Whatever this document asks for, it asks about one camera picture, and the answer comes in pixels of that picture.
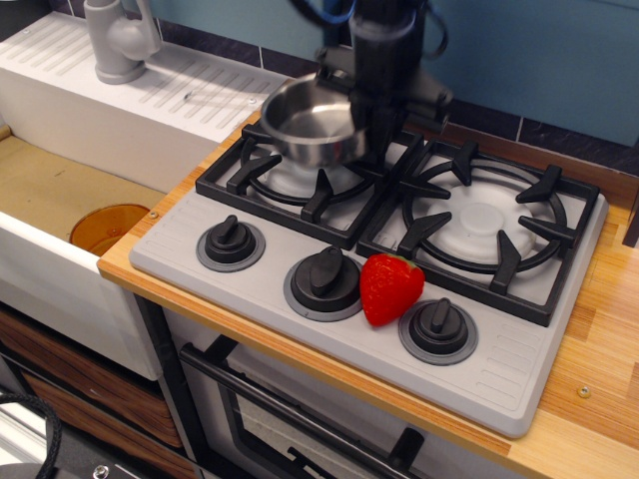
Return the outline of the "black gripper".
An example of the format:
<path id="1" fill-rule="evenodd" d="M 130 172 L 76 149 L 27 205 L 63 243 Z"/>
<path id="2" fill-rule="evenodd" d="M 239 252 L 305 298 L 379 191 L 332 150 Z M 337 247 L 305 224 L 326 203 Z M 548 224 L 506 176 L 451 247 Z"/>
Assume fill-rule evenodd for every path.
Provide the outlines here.
<path id="1" fill-rule="evenodd" d="M 421 68 L 421 49 L 399 44 L 322 47 L 318 79 L 349 96 L 355 131 L 363 134 L 357 163 L 381 169 L 393 138 L 409 122 L 441 132 L 451 91 Z"/>

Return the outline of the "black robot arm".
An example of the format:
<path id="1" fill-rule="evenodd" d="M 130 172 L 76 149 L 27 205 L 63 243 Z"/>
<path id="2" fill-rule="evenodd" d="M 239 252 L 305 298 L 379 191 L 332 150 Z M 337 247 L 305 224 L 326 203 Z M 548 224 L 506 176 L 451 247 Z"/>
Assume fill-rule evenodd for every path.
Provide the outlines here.
<path id="1" fill-rule="evenodd" d="M 318 80 L 346 96 L 354 144 L 338 147 L 343 164 L 380 162 L 406 122 L 441 132 L 451 91 L 421 68 L 426 17 L 440 26 L 441 41 L 431 57 L 447 47 L 443 20 L 427 1 L 355 1 L 347 20 L 351 48 L 325 47 L 317 53 Z"/>

